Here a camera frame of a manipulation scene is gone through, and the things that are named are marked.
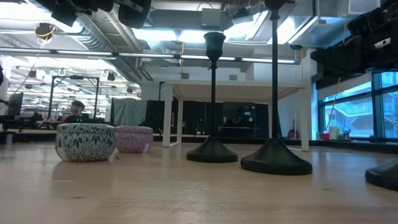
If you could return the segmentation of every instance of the glass window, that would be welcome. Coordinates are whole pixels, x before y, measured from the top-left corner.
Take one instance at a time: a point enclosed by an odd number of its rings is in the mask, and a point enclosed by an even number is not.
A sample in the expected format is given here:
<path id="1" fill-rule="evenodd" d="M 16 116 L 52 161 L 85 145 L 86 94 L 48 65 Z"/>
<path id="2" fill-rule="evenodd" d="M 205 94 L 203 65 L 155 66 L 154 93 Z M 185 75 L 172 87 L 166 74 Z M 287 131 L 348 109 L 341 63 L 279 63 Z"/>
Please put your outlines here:
<path id="1" fill-rule="evenodd" d="M 398 92 L 383 94 L 384 135 L 398 138 Z"/>
<path id="2" fill-rule="evenodd" d="M 342 91 L 341 93 L 337 94 L 337 99 L 344 98 L 347 96 L 354 96 L 360 93 L 366 93 L 372 90 L 372 83 L 367 82 L 363 83 L 362 85 L 356 86 L 354 88 L 350 88 L 349 90 Z M 331 95 L 324 99 L 325 102 L 335 100 L 335 96 Z"/>
<path id="3" fill-rule="evenodd" d="M 332 107 L 333 105 L 325 106 L 325 127 Z M 340 133 L 351 130 L 351 137 L 368 138 L 373 135 L 372 98 L 337 103 L 331 116 L 329 127 L 331 126 L 339 127 Z"/>
<path id="4" fill-rule="evenodd" d="M 398 85 L 398 72 L 384 72 L 381 74 L 381 86 L 383 88 Z"/>

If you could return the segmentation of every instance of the metal frame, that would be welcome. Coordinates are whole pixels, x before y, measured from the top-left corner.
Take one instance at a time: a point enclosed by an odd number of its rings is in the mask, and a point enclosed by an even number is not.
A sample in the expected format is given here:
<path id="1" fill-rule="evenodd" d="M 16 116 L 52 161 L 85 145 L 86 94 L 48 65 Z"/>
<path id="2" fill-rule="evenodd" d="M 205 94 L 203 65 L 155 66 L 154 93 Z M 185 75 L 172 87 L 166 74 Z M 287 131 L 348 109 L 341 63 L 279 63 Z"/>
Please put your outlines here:
<path id="1" fill-rule="evenodd" d="M 398 138 L 386 138 L 384 133 L 384 108 L 383 108 L 383 94 L 398 91 L 398 85 L 382 87 L 382 73 L 372 73 L 371 83 L 372 89 L 366 93 L 360 93 L 353 96 L 347 96 L 344 98 L 336 99 L 337 103 L 343 103 L 347 101 L 353 101 L 363 98 L 372 98 L 372 108 L 373 108 L 373 130 L 374 139 L 371 138 L 360 138 L 352 137 L 354 140 L 360 141 L 374 141 L 374 142 L 398 142 Z M 325 130 L 325 106 L 332 105 L 333 100 L 324 102 L 320 100 L 318 102 L 318 128 L 319 132 Z"/>
<path id="2" fill-rule="evenodd" d="M 61 78 L 62 80 L 66 79 L 66 78 L 73 78 L 76 76 L 53 76 L 52 77 L 52 81 L 51 81 L 51 92 L 50 92 L 50 103 L 49 103 L 49 115 L 47 116 L 47 119 L 50 118 L 51 116 L 51 110 L 52 110 L 52 98 L 53 98 L 53 94 L 54 94 L 54 88 L 58 85 L 55 84 L 55 79 L 56 78 Z M 95 79 L 97 80 L 97 86 L 96 86 L 96 92 L 95 92 L 95 105 L 94 105 L 94 119 L 96 119 L 97 116 L 97 105 L 98 105 L 98 92 L 100 90 L 100 78 L 98 77 L 79 77 L 80 79 Z"/>

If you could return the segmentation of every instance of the fluorescent light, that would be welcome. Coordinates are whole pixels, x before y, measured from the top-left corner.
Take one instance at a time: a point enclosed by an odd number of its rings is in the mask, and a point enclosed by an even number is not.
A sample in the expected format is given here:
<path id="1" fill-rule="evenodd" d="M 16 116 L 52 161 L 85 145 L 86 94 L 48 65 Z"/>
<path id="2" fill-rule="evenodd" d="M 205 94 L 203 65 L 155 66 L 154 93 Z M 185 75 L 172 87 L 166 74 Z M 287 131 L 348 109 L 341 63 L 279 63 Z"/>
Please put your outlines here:
<path id="1" fill-rule="evenodd" d="M 236 58 L 234 57 L 220 57 L 219 60 L 224 60 L 224 61 L 235 61 Z"/>
<path id="2" fill-rule="evenodd" d="M 203 36 L 208 32 L 206 30 L 184 30 L 178 39 L 187 43 L 205 43 L 206 41 Z"/>
<path id="3" fill-rule="evenodd" d="M 278 59 L 278 63 L 296 63 L 296 61 L 295 60 Z"/>
<path id="4" fill-rule="evenodd" d="M 298 33 L 296 33 L 289 41 L 288 43 L 291 44 L 293 43 L 297 38 L 299 38 L 308 28 L 314 24 L 318 20 L 318 16 L 315 16 L 303 29 L 301 29 Z"/>
<path id="5" fill-rule="evenodd" d="M 286 43 L 296 32 L 294 20 L 289 16 L 278 28 L 278 44 Z M 273 38 L 271 37 L 267 44 L 272 44 Z"/>
<path id="6" fill-rule="evenodd" d="M 242 58 L 242 62 L 272 63 L 271 58 Z M 278 63 L 296 63 L 295 60 L 278 59 Z"/>
<path id="7" fill-rule="evenodd" d="M 163 29 L 133 29 L 134 34 L 139 40 L 163 41 L 177 40 L 177 35 L 173 30 Z"/>
<path id="8" fill-rule="evenodd" d="M 251 29 L 251 31 L 247 34 L 246 40 L 253 39 L 254 35 L 260 29 L 260 26 L 262 25 L 262 23 L 264 22 L 264 20 L 268 16 L 268 13 L 269 13 L 269 11 L 266 10 L 266 11 L 263 11 L 263 12 L 259 12 L 256 15 L 253 16 L 253 19 L 255 20 L 255 23 L 254 23 L 253 28 Z"/>
<path id="9" fill-rule="evenodd" d="M 271 63 L 272 59 L 269 59 L 269 58 L 242 58 L 242 62 Z"/>
<path id="10" fill-rule="evenodd" d="M 143 58 L 174 58 L 174 55 L 167 54 L 145 54 L 145 53 L 120 53 L 122 57 L 143 57 Z"/>
<path id="11" fill-rule="evenodd" d="M 15 53 L 34 53 L 34 54 L 49 54 L 50 50 L 43 49 L 14 49 L 8 47 L 0 47 L 0 51 L 2 52 L 15 52 Z"/>
<path id="12" fill-rule="evenodd" d="M 201 55 L 181 55 L 182 59 L 209 59 L 207 56 Z"/>
<path id="13" fill-rule="evenodd" d="M 111 52 L 89 52 L 89 51 L 75 51 L 75 50 L 58 50 L 59 54 L 70 55 L 95 55 L 95 56 L 112 56 Z"/>

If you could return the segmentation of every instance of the red object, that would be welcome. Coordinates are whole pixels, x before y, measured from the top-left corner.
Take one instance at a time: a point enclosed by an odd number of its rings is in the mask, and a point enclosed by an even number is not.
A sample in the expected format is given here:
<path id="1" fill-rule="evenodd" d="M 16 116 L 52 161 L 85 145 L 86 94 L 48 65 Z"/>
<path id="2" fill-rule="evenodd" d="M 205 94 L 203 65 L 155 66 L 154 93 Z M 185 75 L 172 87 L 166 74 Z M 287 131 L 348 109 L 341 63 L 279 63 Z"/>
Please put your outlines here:
<path id="1" fill-rule="evenodd" d="M 289 137 L 289 138 L 294 138 L 294 119 L 293 119 L 293 129 L 291 129 L 290 131 L 289 131 L 289 133 L 287 133 L 287 137 Z M 299 131 L 297 131 L 296 130 L 296 139 L 300 139 L 300 133 L 299 133 Z"/>
<path id="2" fill-rule="evenodd" d="M 329 140 L 329 138 L 330 138 L 329 133 L 322 134 L 322 139 L 323 140 Z"/>

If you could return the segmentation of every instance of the ceiling light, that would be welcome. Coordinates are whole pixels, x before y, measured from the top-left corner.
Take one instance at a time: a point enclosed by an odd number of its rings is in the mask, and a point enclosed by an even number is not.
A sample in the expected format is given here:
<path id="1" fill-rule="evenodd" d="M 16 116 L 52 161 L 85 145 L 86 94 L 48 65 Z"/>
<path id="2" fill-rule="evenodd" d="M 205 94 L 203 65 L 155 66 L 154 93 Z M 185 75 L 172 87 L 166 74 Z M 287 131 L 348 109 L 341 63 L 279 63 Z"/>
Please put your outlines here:
<path id="1" fill-rule="evenodd" d="M 167 54 L 120 53 L 119 55 L 122 57 L 174 58 L 174 55 Z"/>
<path id="2" fill-rule="evenodd" d="M 301 29 L 298 33 L 296 33 L 289 41 L 288 43 L 291 44 L 293 43 L 297 38 L 299 38 L 308 28 L 310 28 L 312 26 L 312 24 L 314 24 L 314 22 L 316 22 L 318 20 L 318 16 L 315 16 L 314 18 L 312 18 L 312 20 L 305 25 L 305 27 L 303 27 L 303 29 Z"/>
<path id="3" fill-rule="evenodd" d="M 97 55 L 97 56 L 112 56 L 111 52 L 89 52 L 89 51 L 76 51 L 76 50 L 58 50 L 58 54 L 70 55 Z"/>
<path id="4" fill-rule="evenodd" d="M 208 32 L 206 30 L 184 30 L 178 39 L 182 42 L 200 44 L 205 42 L 203 36 Z"/>
<path id="5" fill-rule="evenodd" d="M 226 40 L 229 39 L 236 39 L 238 37 L 241 37 L 241 39 L 238 40 L 245 40 L 247 34 L 251 31 L 253 28 L 254 22 L 242 22 L 240 24 L 233 25 L 229 29 L 226 29 L 224 31 L 224 35 L 226 36 Z"/>
<path id="6" fill-rule="evenodd" d="M 5 52 L 15 52 L 15 53 L 33 53 L 33 54 L 49 54 L 50 50 L 42 50 L 42 49 L 15 49 L 8 47 L 0 47 L 0 51 Z"/>
<path id="7" fill-rule="evenodd" d="M 235 61 L 236 58 L 234 57 L 220 57 L 218 60 L 223 60 L 223 61 Z"/>
<path id="8" fill-rule="evenodd" d="M 268 16 L 269 11 L 263 11 L 259 12 L 256 15 L 253 16 L 253 19 L 255 20 L 253 28 L 251 31 L 247 34 L 246 40 L 253 39 L 255 34 L 257 34 L 258 30 L 260 29 L 260 26 L 262 23 L 265 21 L 266 17 Z"/>
<path id="9" fill-rule="evenodd" d="M 244 7 L 238 9 L 237 13 L 232 16 L 232 22 L 234 24 L 240 24 L 243 22 L 252 22 L 253 17 L 250 15 L 249 11 Z"/>
<path id="10" fill-rule="evenodd" d="M 182 59 L 208 59 L 207 56 L 201 55 L 181 55 Z"/>
<path id="11" fill-rule="evenodd" d="M 146 40 L 146 41 L 177 40 L 177 35 L 173 30 L 133 29 L 133 31 L 134 35 L 139 40 Z"/>
<path id="12" fill-rule="evenodd" d="M 242 62 L 272 63 L 272 59 L 271 58 L 242 58 Z M 278 59 L 278 63 L 293 64 L 293 63 L 296 63 L 296 61 L 295 60 Z"/>
<path id="13" fill-rule="evenodd" d="M 291 17 L 286 20 L 278 28 L 278 44 L 286 43 L 297 31 L 295 29 L 294 20 Z M 272 37 L 267 44 L 272 44 Z"/>

